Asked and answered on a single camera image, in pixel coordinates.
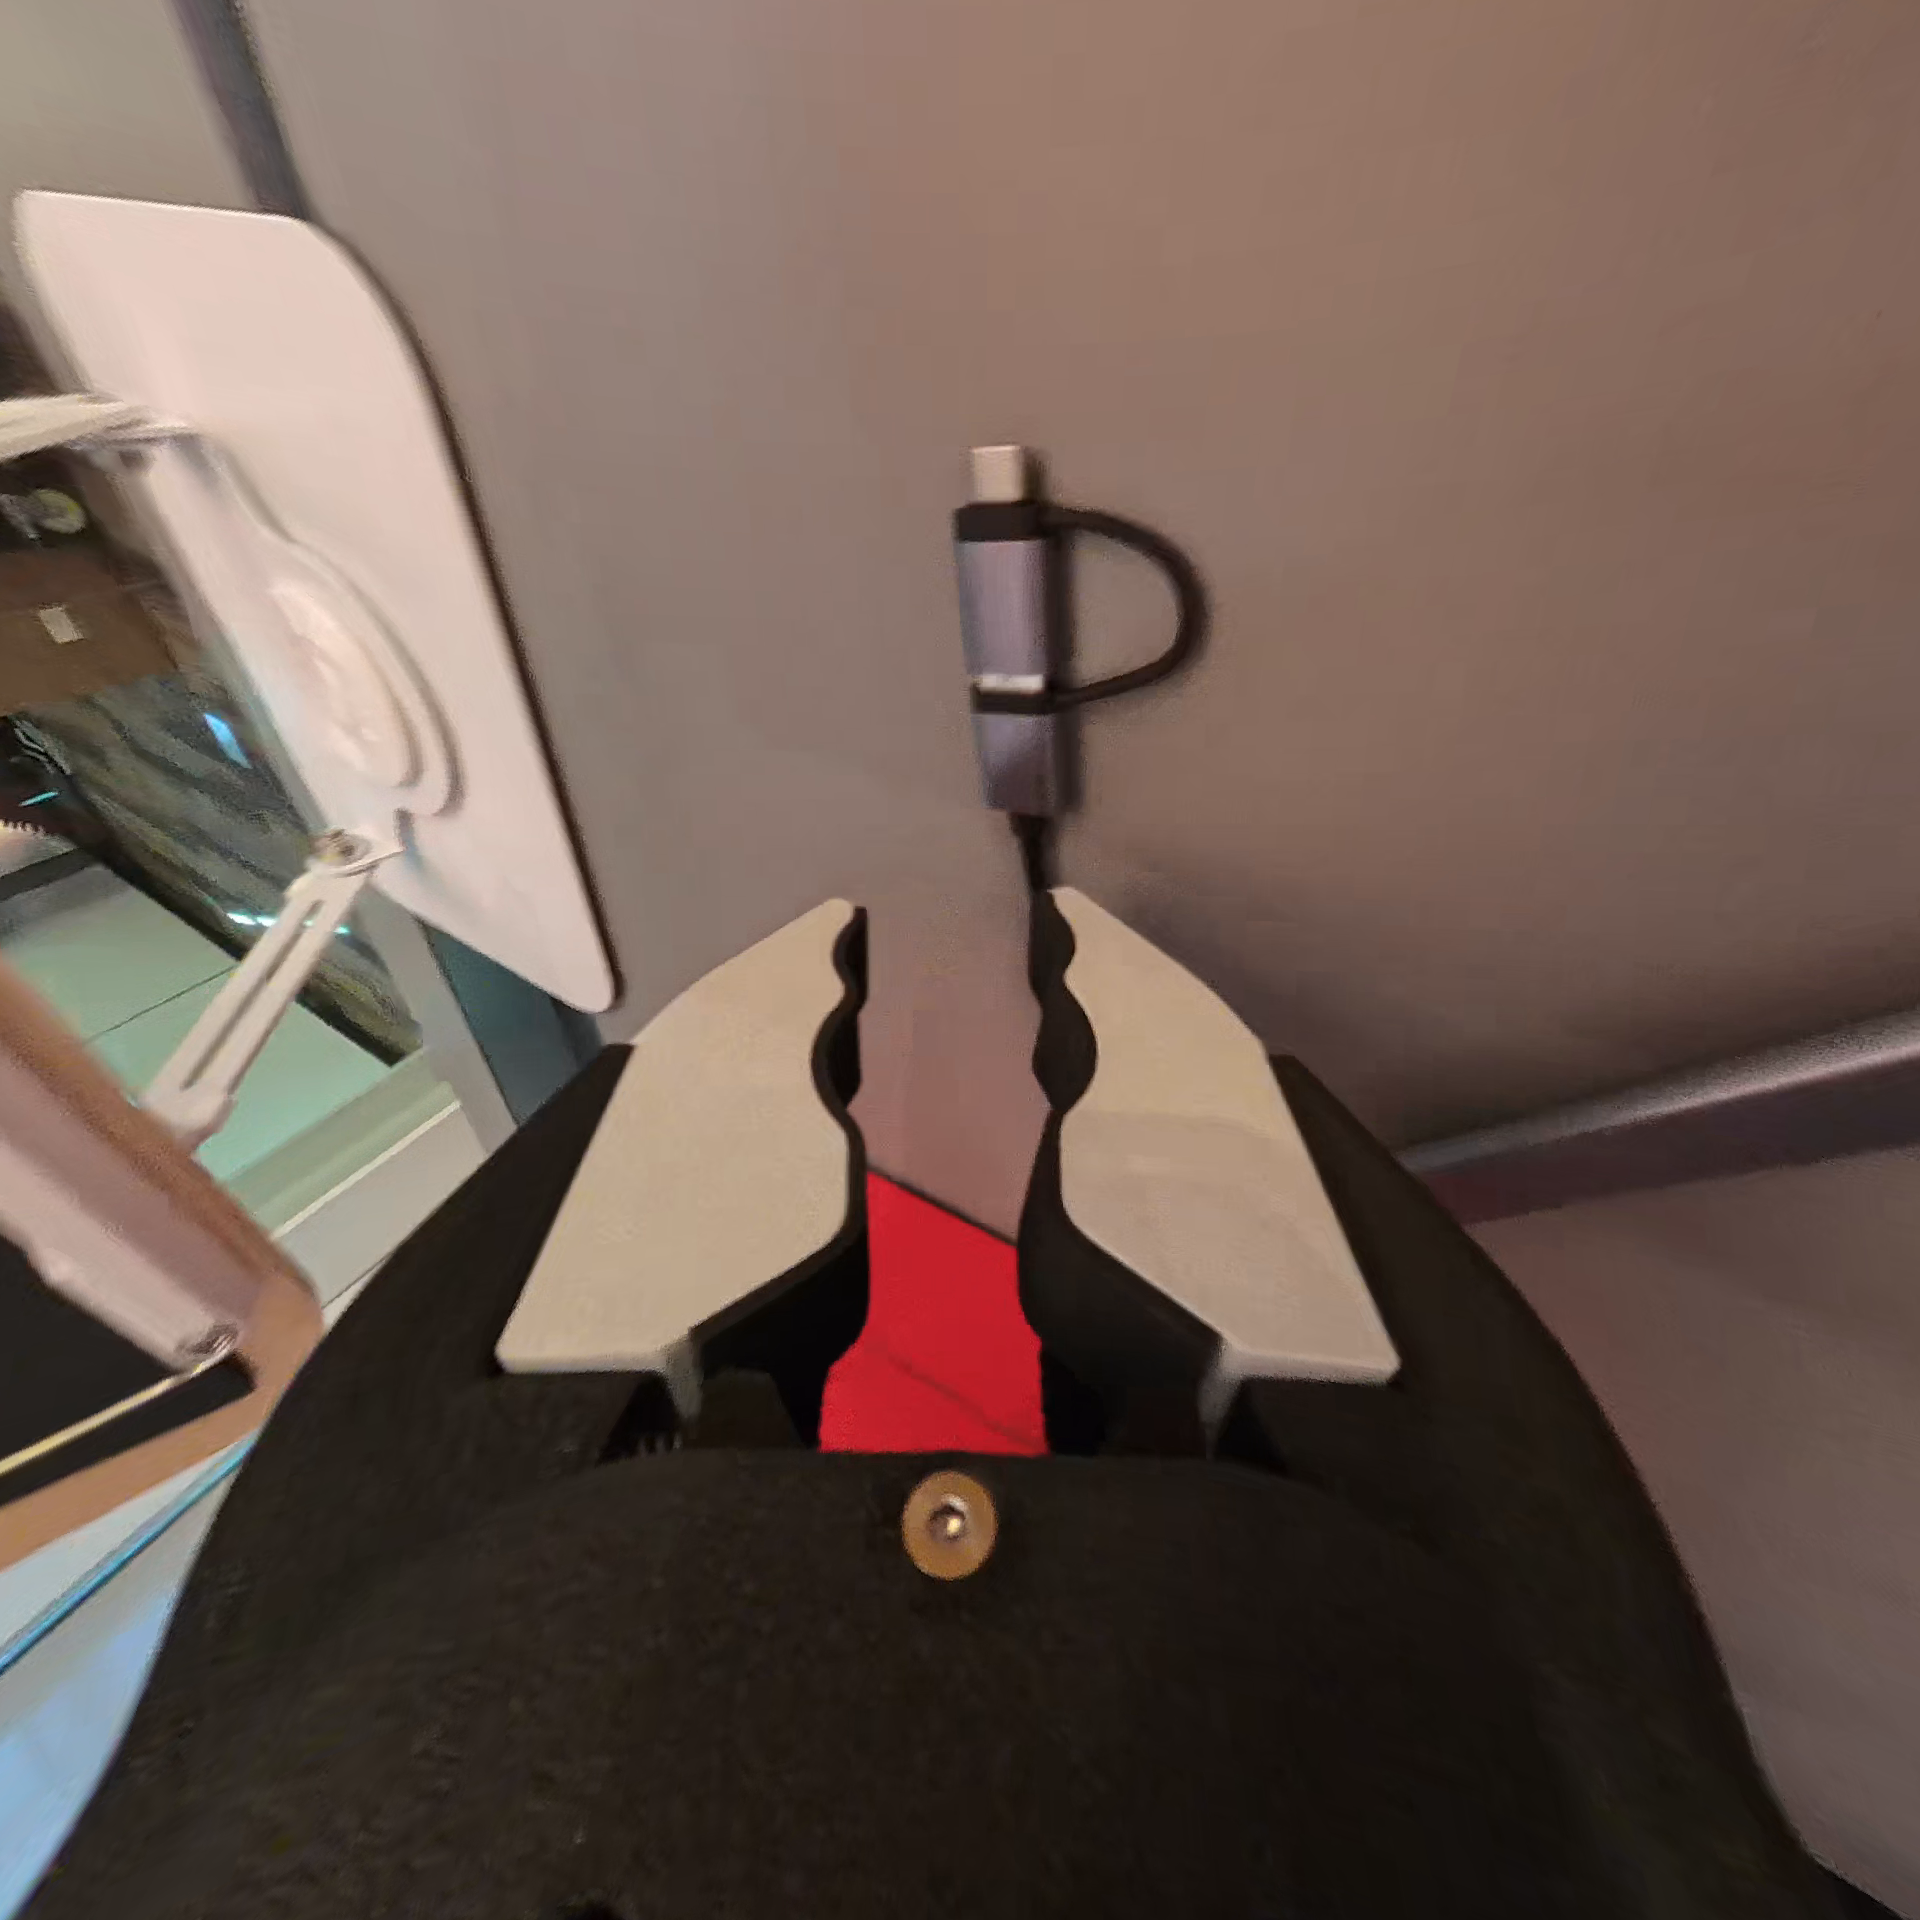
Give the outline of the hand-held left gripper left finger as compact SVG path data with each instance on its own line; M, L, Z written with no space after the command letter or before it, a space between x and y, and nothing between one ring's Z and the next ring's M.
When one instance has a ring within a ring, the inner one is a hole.
M857 1195L829 1029L865 918L825 900L636 1035L493 1343L509 1375L696 1379L703 1348L825 1254Z

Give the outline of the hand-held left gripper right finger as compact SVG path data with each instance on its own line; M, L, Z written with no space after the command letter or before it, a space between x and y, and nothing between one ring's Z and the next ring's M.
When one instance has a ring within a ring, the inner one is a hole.
M1254 1029L1069 885L1030 904L1046 1098L1020 1307L1084 1389L1380 1385L1400 1354Z

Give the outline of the red plastic bin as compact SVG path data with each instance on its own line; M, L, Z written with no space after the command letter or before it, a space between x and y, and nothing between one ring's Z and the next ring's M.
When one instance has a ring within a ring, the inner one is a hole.
M877 1172L865 1199L867 1316L827 1371L820 1448L1043 1456L1042 1343L1013 1243Z

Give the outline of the white stand base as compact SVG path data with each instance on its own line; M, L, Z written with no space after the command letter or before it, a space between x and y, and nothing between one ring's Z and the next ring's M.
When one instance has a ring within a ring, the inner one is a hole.
M317 813L300 873L144 1094L213 1136L363 891L584 1014L615 972L442 410L312 223L28 189L15 252L80 380L3 457L117 468Z

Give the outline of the small cardboard box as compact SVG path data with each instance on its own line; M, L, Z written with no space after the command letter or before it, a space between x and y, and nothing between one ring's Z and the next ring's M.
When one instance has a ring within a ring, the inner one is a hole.
M167 675L197 642L164 585L94 546L2 554L2 712Z

